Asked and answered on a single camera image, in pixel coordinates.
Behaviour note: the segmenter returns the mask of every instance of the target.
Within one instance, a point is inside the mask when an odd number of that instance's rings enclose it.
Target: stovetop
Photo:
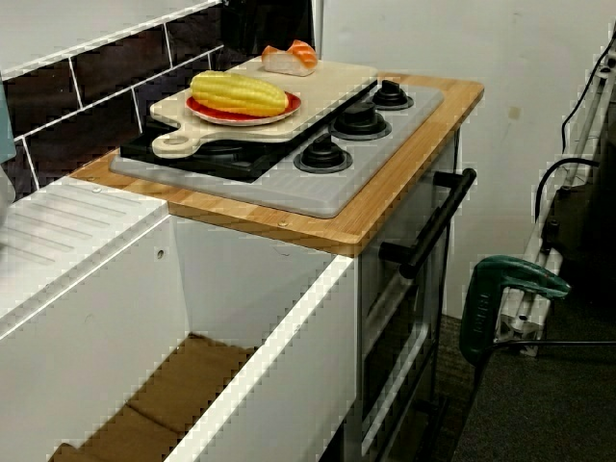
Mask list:
[[[290,141],[212,141],[178,160],[161,159],[152,152],[152,141],[175,129],[149,120],[141,136],[121,146],[111,171],[333,218],[442,101],[439,90],[398,88],[384,81],[378,88],[364,89]]]

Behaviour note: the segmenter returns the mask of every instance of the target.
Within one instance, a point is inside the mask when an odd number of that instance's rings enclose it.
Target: black cable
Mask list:
[[[569,341],[569,340],[510,340],[498,342],[486,349],[495,350],[504,347],[616,347],[616,341]]]
[[[562,137],[562,153],[563,154],[565,153],[565,149],[567,148],[567,140],[566,140],[566,136],[565,136],[565,127],[567,126],[567,124],[571,120],[571,117],[573,117],[574,114],[576,113],[576,111],[579,109],[579,105],[581,104],[582,100],[584,99],[584,96],[586,96],[586,92],[588,92],[588,89],[590,88],[590,84],[593,81],[593,77],[595,76],[595,73],[597,72],[597,69],[599,68],[599,66],[601,64],[601,61],[603,61],[603,58],[605,58],[605,56],[607,56],[607,53],[609,53],[609,50],[612,48],[612,45],[614,44],[614,40],[616,40],[616,27],[614,29],[614,32],[612,33],[612,39],[609,41],[609,44],[607,45],[605,50],[600,55],[600,57],[597,60],[597,62],[595,63],[595,66],[593,67],[593,70],[590,73],[590,77],[588,78],[588,82],[586,82],[586,87],[584,87],[584,91],[581,93],[581,96],[579,97],[579,100],[577,101],[578,103],[576,104],[574,109],[571,111],[569,116],[565,119],[565,121],[562,122],[562,127],[560,129],[560,135]]]
[[[548,168],[548,171],[546,171],[545,175],[543,175],[543,178],[541,178],[541,181],[539,182],[539,186],[537,187],[537,193],[535,195],[535,221],[539,219],[539,212],[541,211],[541,194],[542,194],[543,188],[546,186],[546,182],[548,181],[548,178],[550,178],[550,175],[552,175],[552,173],[557,168],[559,168],[560,166],[564,164],[584,164],[585,166],[590,166],[590,167],[599,166],[599,163],[597,161],[589,161],[587,159],[579,159],[575,157],[568,158],[568,159],[561,159],[560,161],[553,163],[552,166]]]

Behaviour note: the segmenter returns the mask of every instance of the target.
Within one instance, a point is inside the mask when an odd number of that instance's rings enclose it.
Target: wooden countertop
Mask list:
[[[449,142],[483,94],[483,86],[477,82],[392,73],[381,73],[379,78],[437,88],[445,100],[334,218],[306,217],[112,173],[109,163],[117,150],[70,176],[164,199],[169,211],[178,217],[355,257]]]

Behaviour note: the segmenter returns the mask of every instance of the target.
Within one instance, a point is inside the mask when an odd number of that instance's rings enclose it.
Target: oven handle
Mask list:
[[[382,243],[378,250],[378,258],[400,264],[398,269],[400,275],[406,279],[415,279],[476,177],[477,173],[472,168],[465,168],[462,174],[435,172],[433,184],[451,188],[447,199],[442,206],[436,208],[413,245],[406,247]]]

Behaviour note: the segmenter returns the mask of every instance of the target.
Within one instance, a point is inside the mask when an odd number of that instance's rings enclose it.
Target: white wall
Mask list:
[[[485,85],[462,127],[459,166],[475,168],[478,178],[455,219],[448,315],[462,316],[479,260],[524,253],[536,185],[609,42],[613,7],[608,0],[325,0],[324,59]]]

